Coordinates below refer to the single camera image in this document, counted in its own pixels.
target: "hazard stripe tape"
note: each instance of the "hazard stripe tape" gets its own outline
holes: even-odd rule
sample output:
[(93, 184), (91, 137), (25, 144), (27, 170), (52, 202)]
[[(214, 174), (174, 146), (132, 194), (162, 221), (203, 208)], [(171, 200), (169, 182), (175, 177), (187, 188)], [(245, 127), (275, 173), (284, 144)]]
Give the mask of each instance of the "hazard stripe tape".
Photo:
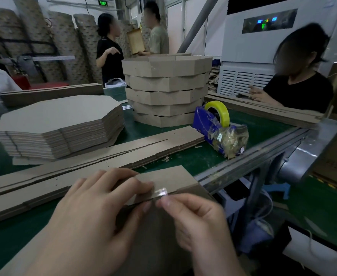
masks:
[(322, 179), (320, 179), (320, 178), (318, 178), (318, 177), (316, 177), (316, 176), (313, 176), (313, 175), (309, 175), (309, 176), (312, 177), (312, 178), (317, 179), (317, 180), (318, 180), (319, 182), (321, 182), (321, 183), (327, 184), (327, 185), (328, 185), (329, 187), (331, 187), (332, 189), (337, 190), (337, 186), (331, 184), (330, 182), (323, 181)]

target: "ear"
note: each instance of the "ear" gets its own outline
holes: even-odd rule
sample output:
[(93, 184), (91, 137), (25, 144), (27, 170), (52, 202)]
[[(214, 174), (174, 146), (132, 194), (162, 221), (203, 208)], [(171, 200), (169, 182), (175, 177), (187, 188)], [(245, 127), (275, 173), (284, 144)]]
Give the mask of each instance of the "ear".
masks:
[(317, 52), (313, 51), (311, 54), (308, 56), (308, 65), (310, 65), (317, 57)]

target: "black hair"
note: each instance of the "black hair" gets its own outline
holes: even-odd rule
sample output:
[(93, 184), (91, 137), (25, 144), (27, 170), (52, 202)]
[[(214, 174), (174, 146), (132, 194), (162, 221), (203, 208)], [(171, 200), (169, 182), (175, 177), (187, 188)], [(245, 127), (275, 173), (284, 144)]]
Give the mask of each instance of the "black hair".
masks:
[(110, 32), (110, 25), (115, 21), (115, 18), (113, 15), (109, 13), (102, 13), (98, 17), (98, 35), (101, 37), (107, 36), (107, 34)]
[(156, 2), (148, 1), (144, 6), (144, 10), (145, 9), (149, 10), (152, 14), (154, 14), (158, 22), (161, 22), (160, 9), (158, 8), (158, 5)]
[(318, 23), (310, 23), (288, 35), (278, 46), (273, 61), (275, 62), (282, 45), (286, 42), (292, 43), (293, 48), (304, 52), (306, 55), (316, 52), (317, 55), (310, 65), (325, 62), (322, 55), (327, 48), (330, 37)]

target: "fingernail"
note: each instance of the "fingernail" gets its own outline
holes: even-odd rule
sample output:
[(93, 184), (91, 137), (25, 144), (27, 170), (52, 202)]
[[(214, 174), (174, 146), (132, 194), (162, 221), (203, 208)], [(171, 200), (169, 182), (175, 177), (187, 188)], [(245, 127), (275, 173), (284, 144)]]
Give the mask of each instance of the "fingernail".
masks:
[(162, 202), (162, 205), (168, 207), (168, 206), (170, 206), (170, 204), (171, 204), (171, 199), (170, 199), (169, 196), (163, 196), (163, 197), (161, 198), (161, 202)]
[(143, 206), (143, 212), (144, 212), (144, 213), (147, 213), (147, 212), (149, 211), (151, 205), (152, 205), (152, 202), (151, 202), (151, 201), (145, 202), (145, 204), (144, 204), (144, 206)]

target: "exit sign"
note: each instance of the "exit sign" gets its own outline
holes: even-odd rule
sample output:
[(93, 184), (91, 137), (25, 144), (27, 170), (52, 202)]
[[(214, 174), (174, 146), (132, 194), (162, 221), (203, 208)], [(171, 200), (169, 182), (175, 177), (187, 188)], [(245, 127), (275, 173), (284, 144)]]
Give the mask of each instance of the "exit sign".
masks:
[(107, 1), (98, 0), (100, 6), (107, 6)]

